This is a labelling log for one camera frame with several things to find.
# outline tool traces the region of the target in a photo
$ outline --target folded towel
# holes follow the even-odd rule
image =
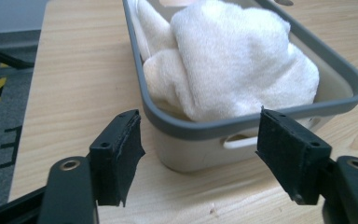
[[[274,12],[200,0],[177,12],[171,27],[178,50],[161,49],[144,65],[158,105],[209,121],[313,102],[318,69]]]
[[[177,48],[170,24],[146,0],[129,0],[129,7],[143,61],[162,49]]]

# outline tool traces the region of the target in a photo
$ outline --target beige container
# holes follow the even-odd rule
[[[164,7],[159,0],[150,4],[169,21],[181,7]],[[242,7],[263,7],[291,23],[290,40],[317,66],[320,84],[312,105],[280,110],[312,131],[339,113],[358,104],[358,71],[317,37],[266,0],[227,1]],[[145,83],[136,34],[127,0],[123,0],[139,85],[146,116],[155,126],[155,141],[160,160],[179,172],[193,172],[217,165],[244,161],[255,156],[259,115],[212,122],[192,122],[158,109],[150,99]]]

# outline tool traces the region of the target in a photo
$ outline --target floor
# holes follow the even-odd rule
[[[40,31],[0,34],[0,51],[34,62]],[[0,63],[0,205],[7,202],[34,69]]]

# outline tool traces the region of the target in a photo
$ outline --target wood grain surface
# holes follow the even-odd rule
[[[282,9],[358,68],[358,0],[295,0]],[[127,206],[100,207],[102,223],[323,223],[323,198],[291,202],[258,158],[187,175],[159,162],[116,0],[48,3],[10,200],[46,185],[56,161],[85,156],[109,121],[133,108],[143,116],[146,155]],[[317,134],[334,147],[333,159],[358,157],[358,106]]]

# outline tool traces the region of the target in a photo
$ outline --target bin handle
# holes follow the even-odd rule
[[[257,136],[244,138],[236,141],[224,141],[223,148],[227,150],[239,149],[241,147],[249,147],[257,144]]]

